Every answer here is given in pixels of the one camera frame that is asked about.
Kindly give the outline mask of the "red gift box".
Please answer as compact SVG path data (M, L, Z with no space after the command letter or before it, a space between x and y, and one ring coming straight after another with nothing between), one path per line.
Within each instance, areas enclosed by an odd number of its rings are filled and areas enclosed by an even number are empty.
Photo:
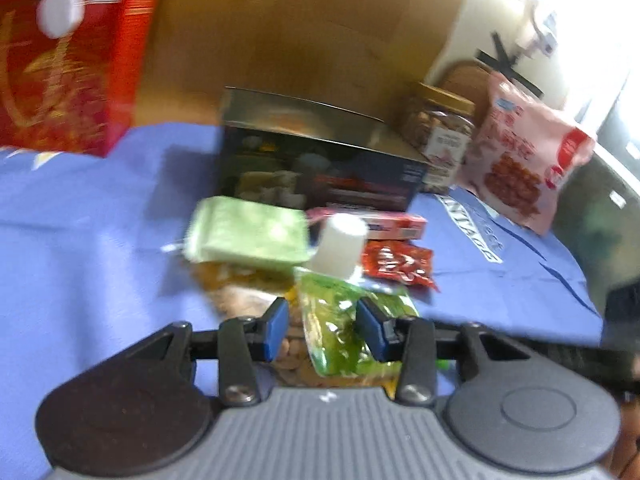
M60 39L41 0L1 0L1 143L104 157L126 134L157 0L85 0Z

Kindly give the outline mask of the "round wooden board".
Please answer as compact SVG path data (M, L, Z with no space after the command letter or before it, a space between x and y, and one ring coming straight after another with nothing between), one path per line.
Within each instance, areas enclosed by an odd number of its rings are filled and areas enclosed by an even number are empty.
M491 74L492 69L480 61L458 61L450 64L442 72L436 86L480 107L488 103L488 84Z

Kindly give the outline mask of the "clear bag of nuts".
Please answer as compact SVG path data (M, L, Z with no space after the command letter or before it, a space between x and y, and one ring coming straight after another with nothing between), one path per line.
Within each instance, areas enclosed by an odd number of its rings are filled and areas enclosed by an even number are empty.
M302 311L292 276L219 262L193 263L191 270L223 318L258 318L276 298L282 297L288 302L288 332L277 359L271 363L279 384L312 388L378 386L390 396L395 393L397 378L390 372L370 377L321 377L316 373L306 346Z

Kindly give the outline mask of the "blue printed tablecloth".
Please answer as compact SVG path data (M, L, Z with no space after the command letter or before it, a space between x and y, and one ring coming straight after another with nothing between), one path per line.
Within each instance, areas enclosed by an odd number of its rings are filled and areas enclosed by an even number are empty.
M1 474L49 469L34 430L43 397L97 362L185 320L218 318L178 244L215 186L221 132L163 124L131 130L104 158L1 153ZM602 320L562 243L490 212L473 195L420 194L436 292L424 316L513 333L598 342Z

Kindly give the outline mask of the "green jelly pouch white cap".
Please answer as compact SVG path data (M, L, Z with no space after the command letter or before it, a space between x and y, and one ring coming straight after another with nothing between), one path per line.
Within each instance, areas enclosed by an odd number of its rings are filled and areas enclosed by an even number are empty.
M356 303L363 297L392 318L416 314L405 286L363 275L358 260L368 234L366 222L354 214L331 214L314 254L295 271L310 362L323 378L375 382L399 373L397 363L378 362L356 333Z

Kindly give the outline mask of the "black tin box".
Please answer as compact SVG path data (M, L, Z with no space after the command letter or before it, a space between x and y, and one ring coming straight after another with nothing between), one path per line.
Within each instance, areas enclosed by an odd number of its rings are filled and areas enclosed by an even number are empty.
M268 205L405 211L425 158L378 118L277 93L228 87L217 192Z

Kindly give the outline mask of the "peanut jar with gold lid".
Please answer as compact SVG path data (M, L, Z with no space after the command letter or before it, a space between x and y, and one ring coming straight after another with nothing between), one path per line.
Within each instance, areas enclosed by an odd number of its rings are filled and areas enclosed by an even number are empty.
M425 159L424 192L447 195L458 175L475 126L473 102L418 82L399 118L399 132Z

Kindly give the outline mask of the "pink twisted snack bag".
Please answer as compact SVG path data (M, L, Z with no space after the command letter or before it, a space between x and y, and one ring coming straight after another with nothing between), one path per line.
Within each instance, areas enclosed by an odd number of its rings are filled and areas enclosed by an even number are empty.
M461 184L498 214L547 234L562 186L590 161L596 141L503 74L490 74L488 98L483 125L465 153Z

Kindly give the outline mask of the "green wafer packet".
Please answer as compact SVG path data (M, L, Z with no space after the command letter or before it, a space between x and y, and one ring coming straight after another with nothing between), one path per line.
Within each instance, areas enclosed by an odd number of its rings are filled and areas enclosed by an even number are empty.
M287 271L309 259L303 211L214 196L200 200L182 244L192 263L221 262Z

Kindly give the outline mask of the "wood panel backdrop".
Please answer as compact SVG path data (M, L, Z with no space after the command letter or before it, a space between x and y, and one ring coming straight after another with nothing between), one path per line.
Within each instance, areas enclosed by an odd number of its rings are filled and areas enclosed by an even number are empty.
M214 124L224 88L390 119L445 47L463 0L160 0L137 125Z

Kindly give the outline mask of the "red candy wrapper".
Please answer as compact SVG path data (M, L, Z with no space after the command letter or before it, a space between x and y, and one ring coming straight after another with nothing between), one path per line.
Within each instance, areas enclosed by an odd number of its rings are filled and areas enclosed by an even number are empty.
M361 255L363 273L370 278L436 290L434 252L404 240L369 240Z

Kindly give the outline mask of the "pink slim snack box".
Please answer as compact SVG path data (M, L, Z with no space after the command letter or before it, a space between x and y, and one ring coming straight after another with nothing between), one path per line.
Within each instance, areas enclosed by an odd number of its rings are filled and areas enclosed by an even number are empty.
M350 214L367 223L368 240L420 240L427 220L408 212L312 208L306 211L308 226L321 228L334 214Z

